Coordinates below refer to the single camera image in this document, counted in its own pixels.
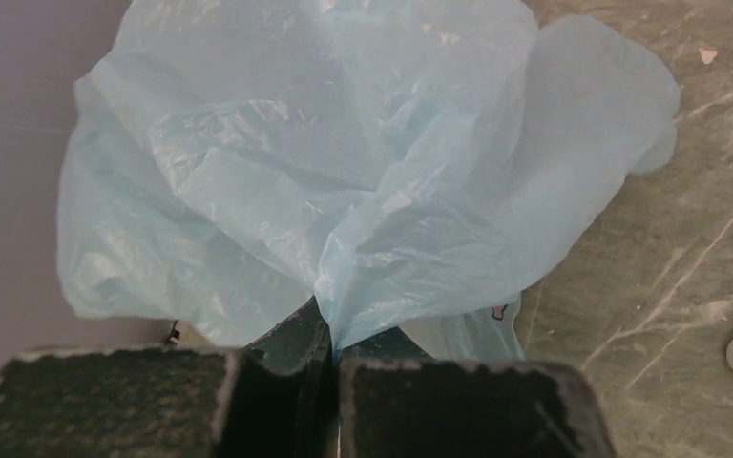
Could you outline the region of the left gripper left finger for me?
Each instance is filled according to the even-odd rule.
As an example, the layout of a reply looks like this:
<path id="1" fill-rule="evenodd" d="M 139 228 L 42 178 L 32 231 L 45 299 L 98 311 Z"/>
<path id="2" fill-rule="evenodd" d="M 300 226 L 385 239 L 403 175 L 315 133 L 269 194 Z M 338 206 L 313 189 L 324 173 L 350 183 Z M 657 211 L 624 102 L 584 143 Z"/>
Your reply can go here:
<path id="1" fill-rule="evenodd" d="M 239 348 L 47 347 L 0 369 L 0 457 L 318 457 L 314 302 Z"/>

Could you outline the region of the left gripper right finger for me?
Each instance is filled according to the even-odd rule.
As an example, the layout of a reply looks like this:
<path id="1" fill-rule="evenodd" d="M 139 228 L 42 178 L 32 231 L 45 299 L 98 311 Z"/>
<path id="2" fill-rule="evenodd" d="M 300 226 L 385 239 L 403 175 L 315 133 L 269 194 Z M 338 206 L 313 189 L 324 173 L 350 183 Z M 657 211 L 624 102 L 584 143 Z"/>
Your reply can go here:
<path id="1" fill-rule="evenodd" d="M 393 328 L 337 352 L 343 457 L 614 457 L 597 395 L 551 362 L 435 360 Z"/>

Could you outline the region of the light blue plastic bag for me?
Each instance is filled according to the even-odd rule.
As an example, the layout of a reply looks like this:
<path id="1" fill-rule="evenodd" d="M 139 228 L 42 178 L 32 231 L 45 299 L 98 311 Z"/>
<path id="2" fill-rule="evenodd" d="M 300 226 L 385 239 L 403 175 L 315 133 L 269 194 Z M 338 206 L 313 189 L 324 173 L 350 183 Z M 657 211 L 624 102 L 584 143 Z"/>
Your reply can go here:
<path id="1" fill-rule="evenodd" d="M 681 92 L 596 19 L 519 1 L 135 1 L 74 96 L 78 316 L 241 346 L 314 300 L 337 350 L 398 329 L 486 361 L 523 358 L 521 293 L 669 161 Z"/>

